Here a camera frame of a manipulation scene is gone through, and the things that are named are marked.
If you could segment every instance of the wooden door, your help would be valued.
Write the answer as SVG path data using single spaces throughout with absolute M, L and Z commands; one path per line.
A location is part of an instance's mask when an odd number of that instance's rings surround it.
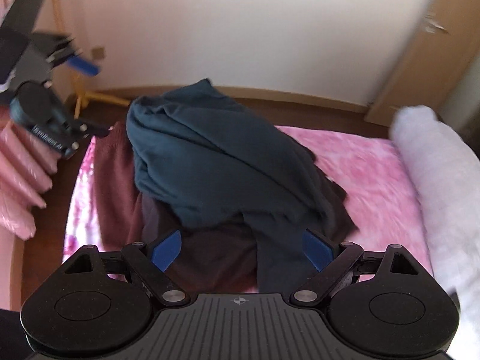
M 438 110 L 480 49 L 480 0 L 433 0 L 365 120 L 389 126 L 405 105 Z

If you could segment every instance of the blue tab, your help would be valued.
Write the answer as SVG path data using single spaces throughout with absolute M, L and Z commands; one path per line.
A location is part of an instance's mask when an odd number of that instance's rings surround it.
M 96 76 L 98 73 L 100 73 L 100 67 L 79 56 L 73 56 L 69 58 L 67 60 L 67 64 L 76 71 L 89 77 Z
M 305 256 L 319 272 L 333 261 L 333 251 L 330 246 L 308 230 L 303 233 L 302 247 Z
M 152 263 L 162 272 L 165 272 L 180 254 L 182 249 L 182 236 L 180 230 L 165 238 L 152 252 Z

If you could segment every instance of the wooden baseboard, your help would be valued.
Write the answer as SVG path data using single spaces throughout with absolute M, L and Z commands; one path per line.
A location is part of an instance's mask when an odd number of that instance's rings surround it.
M 98 90 L 98 92 L 105 93 L 105 95 L 112 95 L 121 97 L 123 99 L 133 100 L 140 96 L 160 95 L 164 92 L 179 88 L 180 86 L 181 85 L 155 85 L 129 88 L 111 88 Z M 225 95 L 236 99 L 272 100 L 287 103 L 317 105 L 318 107 L 340 109 L 344 111 L 357 112 L 360 114 L 366 114 L 368 111 L 368 107 L 366 105 L 347 103 L 340 100 L 327 99 L 325 97 L 311 96 L 308 94 L 231 86 L 216 86 L 216 88 L 220 92 L 225 93 Z
M 20 311 L 22 308 L 22 271 L 23 250 L 25 242 L 15 237 L 10 269 L 10 310 Z

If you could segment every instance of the yellow stand leg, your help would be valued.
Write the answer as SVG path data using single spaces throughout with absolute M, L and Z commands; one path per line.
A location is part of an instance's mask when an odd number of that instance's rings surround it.
M 62 9 L 60 7 L 60 0 L 52 0 L 53 15 L 55 24 L 58 31 L 65 33 L 65 24 L 62 16 Z M 86 91 L 83 85 L 83 78 L 76 72 L 70 73 L 73 89 L 77 95 L 77 101 L 75 103 L 75 119 L 80 116 L 80 112 L 83 108 L 87 107 L 90 101 L 101 101 L 108 104 L 121 105 L 128 107 L 130 102 L 125 99 L 121 99 L 115 96 L 109 96 L 102 93 Z

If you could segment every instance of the crosshair marking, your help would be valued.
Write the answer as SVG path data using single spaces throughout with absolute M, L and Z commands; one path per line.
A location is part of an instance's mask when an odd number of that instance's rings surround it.
M 242 305 L 242 304 L 244 304 L 245 302 L 248 302 L 248 300 L 246 300 L 245 298 L 242 298 L 242 297 L 235 298 L 233 301 L 234 301 L 236 304 L 239 304 L 239 305 Z

